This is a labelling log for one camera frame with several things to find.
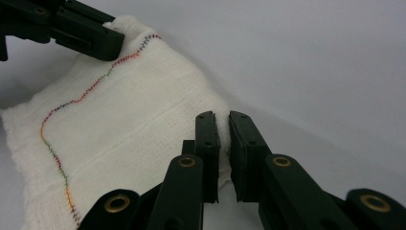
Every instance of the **metal rivet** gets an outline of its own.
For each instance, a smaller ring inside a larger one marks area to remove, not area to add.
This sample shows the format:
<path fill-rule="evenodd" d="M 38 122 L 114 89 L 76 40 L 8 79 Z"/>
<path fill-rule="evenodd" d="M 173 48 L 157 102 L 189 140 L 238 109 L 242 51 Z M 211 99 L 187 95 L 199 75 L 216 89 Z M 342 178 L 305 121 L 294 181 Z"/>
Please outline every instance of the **metal rivet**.
<path fill-rule="evenodd" d="M 368 208 L 379 212 L 379 213 L 388 213 L 392 210 L 391 205 L 376 195 L 361 195 L 361 202 Z"/>
<path fill-rule="evenodd" d="M 119 213 L 129 205 L 129 198 L 126 195 L 114 195 L 104 203 L 104 209 L 108 213 Z"/>
<path fill-rule="evenodd" d="M 275 157 L 274 159 L 272 159 L 272 162 L 280 167 L 289 167 L 292 164 L 290 160 L 282 156 Z"/>
<path fill-rule="evenodd" d="M 185 168 L 192 167 L 196 164 L 196 161 L 190 157 L 184 157 L 179 160 L 179 165 Z"/>

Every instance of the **white towel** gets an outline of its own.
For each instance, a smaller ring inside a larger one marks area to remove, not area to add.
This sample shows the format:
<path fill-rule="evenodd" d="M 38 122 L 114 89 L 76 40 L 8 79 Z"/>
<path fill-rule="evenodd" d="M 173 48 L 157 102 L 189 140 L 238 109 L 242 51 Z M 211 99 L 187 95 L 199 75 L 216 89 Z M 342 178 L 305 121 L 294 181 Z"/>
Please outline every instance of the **white towel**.
<path fill-rule="evenodd" d="M 159 184 L 208 110 L 222 145 L 219 183 L 229 176 L 229 108 L 203 74 L 132 16 L 105 26 L 125 34 L 116 61 L 78 55 L 58 82 L 2 114 L 26 181 L 22 229 L 73 230 L 102 195 Z"/>

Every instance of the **white surface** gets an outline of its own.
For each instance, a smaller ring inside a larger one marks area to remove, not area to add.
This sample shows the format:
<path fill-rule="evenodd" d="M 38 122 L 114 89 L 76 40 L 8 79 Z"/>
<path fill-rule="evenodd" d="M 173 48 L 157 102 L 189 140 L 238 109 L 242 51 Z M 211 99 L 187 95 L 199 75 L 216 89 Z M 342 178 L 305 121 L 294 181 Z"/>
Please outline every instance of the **white surface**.
<path fill-rule="evenodd" d="M 272 151 L 295 157 L 323 189 L 345 197 L 366 187 L 406 205 L 406 2 L 83 3 L 155 29 L 233 110 L 254 119 Z M 8 47 L 1 108 L 29 100 L 75 55 L 13 37 Z M 22 221 L 23 179 L 2 133 L 0 229 L 12 230 Z M 206 208 L 205 229 L 261 229 L 255 205 L 234 204 L 230 188 Z"/>

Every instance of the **robotic hand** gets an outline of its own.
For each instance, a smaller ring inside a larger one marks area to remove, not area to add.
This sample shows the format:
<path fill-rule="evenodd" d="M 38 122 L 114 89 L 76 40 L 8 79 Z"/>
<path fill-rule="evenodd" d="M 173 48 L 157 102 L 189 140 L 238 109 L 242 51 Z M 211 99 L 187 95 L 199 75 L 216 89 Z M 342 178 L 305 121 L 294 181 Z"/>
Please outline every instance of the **robotic hand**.
<path fill-rule="evenodd" d="M 6 35 L 56 43 L 100 60 L 116 59 L 124 35 L 102 24 L 115 18 L 75 0 L 0 0 L 0 60 L 6 61 Z"/>

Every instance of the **colored thread line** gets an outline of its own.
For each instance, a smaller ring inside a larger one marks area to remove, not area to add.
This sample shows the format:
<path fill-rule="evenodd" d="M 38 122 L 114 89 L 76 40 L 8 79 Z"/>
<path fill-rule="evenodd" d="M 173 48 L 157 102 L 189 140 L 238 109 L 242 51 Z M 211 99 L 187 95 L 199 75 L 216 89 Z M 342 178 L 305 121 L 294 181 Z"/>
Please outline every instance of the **colored thread line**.
<path fill-rule="evenodd" d="M 73 220 L 74 220 L 77 227 L 80 226 L 81 215 L 80 215 L 80 212 L 78 211 L 78 209 L 76 208 L 76 206 L 74 204 L 74 201 L 73 201 L 73 198 L 72 198 L 72 195 L 71 195 L 71 192 L 70 192 L 70 187 L 69 187 L 70 186 L 69 185 L 69 178 L 68 178 L 68 175 L 67 175 L 66 171 L 62 167 L 62 162 L 60 161 L 60 158 L 56 154 L 56 151 L 53 148 L 53 146 L 51 145 L 51 143 L 49 143 L 49 141 L 45 138 L 45 134 L 44 134 L 45 125 L 53 115 L 55 115 L 57 112 L 59 112 L 60 109 L 62 109 L 64 107 L 67 107 L 67 106 L 69 106 L 71 104 L 79 104 L 80 102 L 82 102 L 87 97 L 87 95 L 89 95 L 89 93 L 94 91 L 94 89 L 104 79 L 111 76 L 111 74 L 113 73 L 114 68 L 116 68 L 117 66 L 119 66 L 122 63 L 125 63 L 128 60 L 137 58 L 141 54 L 141 52 L 144 51 L 144 49 L 147 47 L 148 43 L 153 38 L 161 39 L 161 37 L 159 35 L 156 35 L 156 34 L 151 34 L 151 35 L 146 36 L 144 42 L 141 44 L 140 48 L 134 54 L 123 57 L 123 58 L 117 60 L 116 62 L 114 62 L 111 65 L 110 69 L 107 71 L 107 73 L 104 74 L 103 76 L 101 76 L 100 78 L 98 78 L 89 88 L 87 88 L 86 91 L 81 95 L 81 97 L 79 99 L 72 100 L 69 103 L 63 103 L 63 104 L 57 106 L 56 108 L 52 109 L 51 112 L 48 113 L 47 117 L 44 119 L 44 121 L 41 124 L 41 129 L 40 129 L 41 140 L 44 143 L 44 145 L 48 148 L 49 153 L 54 158 L 54 161 L 55 161 L 55 163 L 57 165 L 58 172 L 63 178 L 64 187 L 65 187 L 65 197 L 66 197 L 66 200 L 67 200 L 68 207 L 70 209 L 72 218 L 73 218 Z"/>

